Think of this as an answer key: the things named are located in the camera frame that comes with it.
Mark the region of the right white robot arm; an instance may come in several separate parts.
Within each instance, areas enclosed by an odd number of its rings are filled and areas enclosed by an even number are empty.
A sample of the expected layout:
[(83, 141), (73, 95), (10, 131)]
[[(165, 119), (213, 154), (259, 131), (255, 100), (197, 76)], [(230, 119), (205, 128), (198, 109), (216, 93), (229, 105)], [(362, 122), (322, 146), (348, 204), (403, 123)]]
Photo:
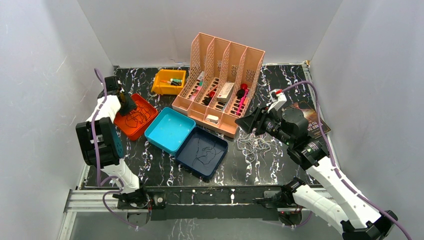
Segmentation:
[(306, 207), (334, 227), (344, 240), (383, 240), (391, 232), (397, 216), (391, 210), (371, 206), (356, 187), (349, 185), (346, 176), (332, 165), (327, 146), (309, 136), (309, 122), (301, 110), (288, 108), (278, 115), (274, 109), (257, 108), (235, 123), (246, 133), (267, 133), (287, 145), (289, 157), (333, 198), (328, 200), (295, 178), (271, 197), (273, 202)]

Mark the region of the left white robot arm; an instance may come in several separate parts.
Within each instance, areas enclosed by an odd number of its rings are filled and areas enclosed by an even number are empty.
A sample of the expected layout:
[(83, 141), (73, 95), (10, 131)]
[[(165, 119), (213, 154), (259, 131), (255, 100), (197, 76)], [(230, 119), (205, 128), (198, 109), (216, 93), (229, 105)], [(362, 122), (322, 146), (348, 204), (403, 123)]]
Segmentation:
[(134, 208), (145, 208), (149, 194), (126, 164), (122, 141), (114, 125), (117, 114), (129, 114), (136, 104), (115, 76), (100, 76), (99, 80), (103, 89), (91, 116), (75, 127), (83, 159), (99, 174), (105, 173), (113, 179), (120, 190), (113, 194), (114, 198)]

